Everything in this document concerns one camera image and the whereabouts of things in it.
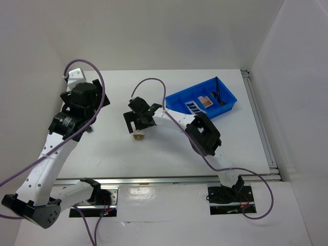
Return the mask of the pink eyeshadow palette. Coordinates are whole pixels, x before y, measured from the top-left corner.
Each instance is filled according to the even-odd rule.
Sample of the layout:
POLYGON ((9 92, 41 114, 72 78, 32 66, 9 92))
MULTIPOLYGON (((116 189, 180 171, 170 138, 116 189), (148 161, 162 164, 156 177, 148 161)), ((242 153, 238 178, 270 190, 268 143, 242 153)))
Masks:
POLYGON ((213 102, 209 99, 208 101, 201 102, 205 108, 208 108, 213 105, 213 102))

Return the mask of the black slim makeup brush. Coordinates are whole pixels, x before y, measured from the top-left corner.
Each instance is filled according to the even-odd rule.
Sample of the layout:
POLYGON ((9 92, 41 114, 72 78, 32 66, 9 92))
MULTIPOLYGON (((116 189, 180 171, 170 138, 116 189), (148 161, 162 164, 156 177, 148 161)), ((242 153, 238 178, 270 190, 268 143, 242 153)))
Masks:
POLYGON ((226 103, 224 101, 222 101, 221 100, 221 97, 220 97, 219 78, 218 77, 215 77, 215 79, 216 79, 216 95, 217 95, 217 101, 220 104, 220 106, 225 106, 226 103))

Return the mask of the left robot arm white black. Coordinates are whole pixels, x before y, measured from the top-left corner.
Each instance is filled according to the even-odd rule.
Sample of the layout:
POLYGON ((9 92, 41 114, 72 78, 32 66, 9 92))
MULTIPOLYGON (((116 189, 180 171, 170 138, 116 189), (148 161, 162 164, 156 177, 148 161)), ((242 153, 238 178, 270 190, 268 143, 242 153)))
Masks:
POLYGON ((45 146, 39 162, 22 186, 13 194, 6 194, 2 205, 19 218, 26 219, 44 229, 52 226, 60 213, 80 202, 104 204, 110 201, 110 192, 101 189, 99 182, 82 178, 76 184, 60 191, 52 190, 59 172, 70 153, 79 143, 87 123, 94 123, 99 107, 109 105, 99 80, 79 82, 60 96, 64 101, 49 126, 45 146))

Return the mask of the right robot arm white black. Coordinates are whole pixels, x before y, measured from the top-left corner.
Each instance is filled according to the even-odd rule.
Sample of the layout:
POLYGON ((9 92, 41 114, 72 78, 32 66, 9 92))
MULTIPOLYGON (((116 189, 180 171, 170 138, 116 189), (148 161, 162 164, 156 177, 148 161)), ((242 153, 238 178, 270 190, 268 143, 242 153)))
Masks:
POLYGON ((224 154, 220 132, 205 113, 184 114, 160 104, 149 105, 140 97, 130 99, 128 107, 131 110, 123 117, 130 134, 154 126, 177 127, 185 134, 192 149, 218 173, 225 198, 234 201, 240 197, 244 181, 233 170, 231 161, 224 154))

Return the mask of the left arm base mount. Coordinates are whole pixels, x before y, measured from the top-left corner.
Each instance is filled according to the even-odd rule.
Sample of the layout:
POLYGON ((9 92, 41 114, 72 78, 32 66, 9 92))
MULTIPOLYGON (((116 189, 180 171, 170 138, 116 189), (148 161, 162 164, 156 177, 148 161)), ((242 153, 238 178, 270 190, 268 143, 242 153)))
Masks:
POLYGON ((95 203, 82 201, 76 207, 86 218, 116 217, 119 188, 115 186, 102 186, 107 190, 95 203))

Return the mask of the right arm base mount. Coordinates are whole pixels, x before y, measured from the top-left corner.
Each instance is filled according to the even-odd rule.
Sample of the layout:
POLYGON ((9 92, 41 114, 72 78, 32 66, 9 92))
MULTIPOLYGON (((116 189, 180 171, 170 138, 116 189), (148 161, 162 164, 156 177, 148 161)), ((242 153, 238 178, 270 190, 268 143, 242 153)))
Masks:
POLYGON ((251 186, 244 186, 241 192, 234 196, 228 194, 227 189, 221 186, 208 187, 206 200, 209 202, 211 215, 228 215, 256 213, 256 206, 251 186))

